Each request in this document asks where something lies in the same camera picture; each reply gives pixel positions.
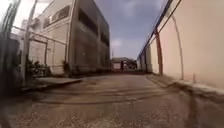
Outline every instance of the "fence post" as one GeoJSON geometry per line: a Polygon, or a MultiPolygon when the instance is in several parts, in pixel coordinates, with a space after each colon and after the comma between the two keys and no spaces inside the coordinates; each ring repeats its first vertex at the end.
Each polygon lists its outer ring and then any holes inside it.
{"type": "Polygon", "coordinates": [[[47,43],[45,45],[45,51],[44,51],[44,65],[47,66],[47,46],[48,46],[48,39],[47,43]]]}

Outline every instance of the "drainpipe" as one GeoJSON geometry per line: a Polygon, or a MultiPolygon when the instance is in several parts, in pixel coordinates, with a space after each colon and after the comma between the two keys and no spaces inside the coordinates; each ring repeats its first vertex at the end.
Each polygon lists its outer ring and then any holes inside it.
{"type": "Polygon", "coordinates": [[[147,56],[146,56],[146,50],[144,51],[144,60],[145,60],[145,72],[148,72],[148,65],[147,65],[147,56]]]}
{"type": "Polygon", "coordinates": [[[158,64],[159,64],[159,75],[163,75],[163,55],[162,47],[160,42],[160,35],[158,29],[155,29],[156,43],[157,43],[157,54],[158,54],[158,64]]]}

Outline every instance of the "pavement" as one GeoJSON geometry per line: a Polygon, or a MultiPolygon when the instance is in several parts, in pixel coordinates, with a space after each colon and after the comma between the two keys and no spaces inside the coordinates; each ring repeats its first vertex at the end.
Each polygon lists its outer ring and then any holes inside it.
{"type": "Polygon", "coordinates": [[[26,83],[26,86],[22,88],[22,91],[23,92],[43,91],[79,83],[81,81],[82,81],[81,79],[74,79],[74,78],[57,78],[57,77],[36,78],[28,81],[26,83]]]}
{"type": "Polygon", "coordinates": [[[224,104],[144,75],[89,77],[0,102],[13,128],[223,128],[224,104]]]}

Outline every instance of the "blue sky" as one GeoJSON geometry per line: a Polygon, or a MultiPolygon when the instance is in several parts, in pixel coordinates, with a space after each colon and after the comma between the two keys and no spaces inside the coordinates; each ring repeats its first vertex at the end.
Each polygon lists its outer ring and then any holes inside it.
{"type": "Polygon", "coordinates": [[[164,0],[95,0],[110,25],[114,57],[136,59],[164,0]]]}

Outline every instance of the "concrete ground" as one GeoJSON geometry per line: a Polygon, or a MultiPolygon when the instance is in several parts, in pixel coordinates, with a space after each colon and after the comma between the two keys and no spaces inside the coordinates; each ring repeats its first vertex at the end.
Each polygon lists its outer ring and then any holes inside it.
{"type": "Polygon", "coordinates": [[[144,75],[90,77],[2,101],[12,128],[223,128],[223,103],[144,75]]]}

